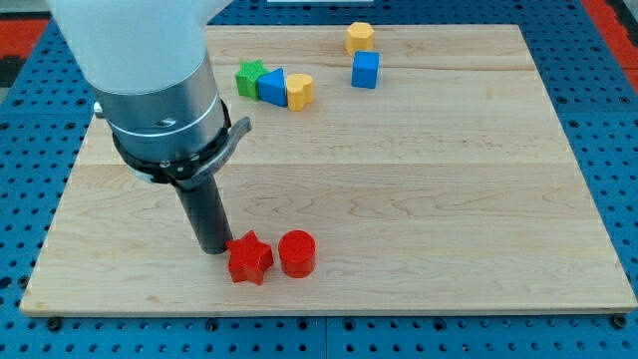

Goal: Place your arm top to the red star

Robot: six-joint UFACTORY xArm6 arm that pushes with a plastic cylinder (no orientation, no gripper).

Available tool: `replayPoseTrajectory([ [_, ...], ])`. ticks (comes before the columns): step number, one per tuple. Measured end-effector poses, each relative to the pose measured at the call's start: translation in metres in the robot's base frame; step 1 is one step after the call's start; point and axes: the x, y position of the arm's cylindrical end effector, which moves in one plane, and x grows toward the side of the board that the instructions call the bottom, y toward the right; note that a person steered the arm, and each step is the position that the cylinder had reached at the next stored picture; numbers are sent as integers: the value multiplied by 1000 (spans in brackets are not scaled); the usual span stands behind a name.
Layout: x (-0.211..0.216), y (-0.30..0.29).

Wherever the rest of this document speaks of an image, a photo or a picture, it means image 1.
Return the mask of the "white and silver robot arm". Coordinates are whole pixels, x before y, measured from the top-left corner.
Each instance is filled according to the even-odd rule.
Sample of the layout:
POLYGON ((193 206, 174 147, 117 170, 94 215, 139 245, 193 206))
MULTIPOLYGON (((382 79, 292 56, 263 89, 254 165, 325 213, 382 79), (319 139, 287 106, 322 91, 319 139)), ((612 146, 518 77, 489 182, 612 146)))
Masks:
POLYGON ((230 0, 48 0, 125 163, 191 189, 210 181, 249 131, 219 95, 205 26, 230 0))

